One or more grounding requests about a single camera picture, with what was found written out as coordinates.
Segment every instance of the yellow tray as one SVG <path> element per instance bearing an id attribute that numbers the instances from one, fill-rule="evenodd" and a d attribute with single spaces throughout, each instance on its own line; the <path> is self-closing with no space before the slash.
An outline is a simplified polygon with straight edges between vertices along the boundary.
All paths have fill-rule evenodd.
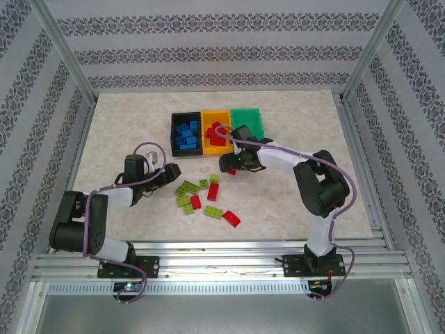
<path id="1" fill-rule="evenodd" d="M 230 110 L 201 111 L 202 154 L 212 155 L 233 152 L 234 146 L 230 141 L 226 141 L 225 146 L 210 145 L 210 139 L 206 137 L 206 131 L 214 122 L 231 127 L 232 118 L 230 117 Z"/>

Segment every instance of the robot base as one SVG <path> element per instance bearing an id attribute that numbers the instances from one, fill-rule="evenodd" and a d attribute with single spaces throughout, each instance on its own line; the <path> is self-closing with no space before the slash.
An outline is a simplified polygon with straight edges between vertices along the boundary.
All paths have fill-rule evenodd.
<path id="1" fill-rule="evenodd" d="M 345 276 L 345 264 L 340 254 L 334 255 L 329 261 L 323 263 L 316 272 L 313 272 L 305 262 L 303 254 L 283 255 L 284 277 L 319 277 L 328 276 L 331 268 L 332 276 Z"/>
<path id="2" fill-rule="evenodd" d="M 138 256 L 135 267 L 144 268 L 147 278 L 158 278 L 159 256 Z M 123 266 L 100 262 L 98 278 L 142 278 L 139 271 Z"/>

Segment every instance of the white tabletop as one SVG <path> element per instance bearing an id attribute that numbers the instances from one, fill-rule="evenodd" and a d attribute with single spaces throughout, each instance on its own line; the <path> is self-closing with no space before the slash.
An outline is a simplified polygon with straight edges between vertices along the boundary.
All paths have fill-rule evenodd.
<path id="1" fill-rule="evenodd" d="M 355 179 L 332 94 L 318 91 L 102 94 L 99 97 L 74 190 L 89 192 L 112 184 L 123 171 L 125 156 L 142 142 L 154 141 L 167 152 L 181 177 L 107 218 L 107 234 L 123 240 L 258 240 L 306 239 L 311 215 L 300 199 L 295 177 L 278 170 L 222 174 L 217 157 L 172 158 L 171 113 L 259 108 L 268 138 L 303 152 L 328 150 Z M 141 150 L 148 153 L 152 148 Z M 216 202 L 200 191 L 202 209 L 185 216 L 175 189 L 184 180 L 219 174 Z M 205 205 L 231 210 L 241 219 L 233 228 L 224 219 L 204 215 Z M 359 195 L 355 206 L 338 219 L 336 238 L 371 238 Z"/>

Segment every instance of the striped wall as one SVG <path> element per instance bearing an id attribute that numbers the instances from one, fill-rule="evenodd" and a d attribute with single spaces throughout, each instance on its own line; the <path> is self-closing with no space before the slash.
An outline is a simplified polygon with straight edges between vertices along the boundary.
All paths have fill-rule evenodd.
<path id="1" fill-rule="evenodd" d="M 407 1 L 350 101 L 380 202 L 445 332 L 445 1 Z"/>
<path id="2" fill-rule="evenodd" d="M 0 333 L 13 332 L 90 110 L 30 5 L 0 1 Z"/>
<path id="3" fill-rule="evenodd" d="M 387 0 L 48 4 L 96 93 L 340 93 Z"/>

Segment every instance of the blue lego brick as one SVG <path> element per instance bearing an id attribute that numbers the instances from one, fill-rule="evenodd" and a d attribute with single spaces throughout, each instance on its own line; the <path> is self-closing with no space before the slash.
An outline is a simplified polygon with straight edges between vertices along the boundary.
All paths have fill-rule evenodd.
<path id="1" fill-rule="evenodd" d="M 180 134 L 182 134 L 183 131 L 189 130 L 190 127 L 186 123 L 182 123 L 180 126 L 176 128 L 176 131 L 178 131 Z"/>
<path id="2" fill-rule="evenodd" d="M 187 144 L 196 144 L 197 143 L 197 138 L 196 137 L 187 137 Z"/>
<path id="3" fill-rule="evenodd" d="M 186 130 L 186 131 L 183 131 L 183 132 L 182 132 L 182 136 L 183 136 L 184 138 L 191 137 L 192 135 L 193 135 L 192 130 Z"/>
<path id="4" fill-rule="evenodd" d="M 192 132 L 194 134 L 197 133 L 197 120 L 191 120 L 190 121 L 190 130 L 192 130 Z"/>
<path id="5" fill-rule="evenodd" d="M 176 140 L 176 144 L 178 144 L 178 145 L 182 145 L 182 144 L 186 143 L 186 140 L 183 136 L 176 137 L 175 140 Z"/>
<path id="6" fill-rule="evenodd" d="M 189 144 L 189 145 L 183 144 L 179 146 L 179 149 L 181 150 L 192 150 L 194 148 L 196 148 L 196 144 Z"/>

